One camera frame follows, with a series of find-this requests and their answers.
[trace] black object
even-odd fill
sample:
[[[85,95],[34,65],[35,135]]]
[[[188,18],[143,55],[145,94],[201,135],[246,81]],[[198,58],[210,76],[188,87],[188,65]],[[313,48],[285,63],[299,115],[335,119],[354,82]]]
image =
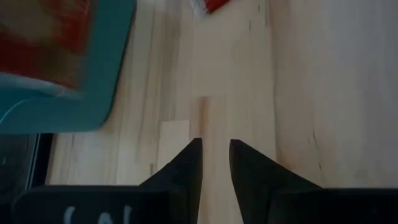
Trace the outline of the black object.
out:
[[[0,217],[10,223],[10,203],[16,195],[44,185],[52,134],[0,135]]]
[[[45,186],[21,195],[14,223],[197,222],[202,143],[194,139],[170,163],[139,186]]]
[[[323,189],[239,140],[229,162],[245,224],[398,223],[398,190]]]

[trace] wooden floor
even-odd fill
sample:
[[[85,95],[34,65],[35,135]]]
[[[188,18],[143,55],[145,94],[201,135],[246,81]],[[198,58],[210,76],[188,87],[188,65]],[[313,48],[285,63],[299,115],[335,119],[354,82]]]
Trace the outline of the wooden floor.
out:
[[[398,2],[269,1],[140,0],[107,122],[57,136],[48,183],[140,184],[200,136],[199,223],[242,223],[231,138],[324,187],[397,187]]]

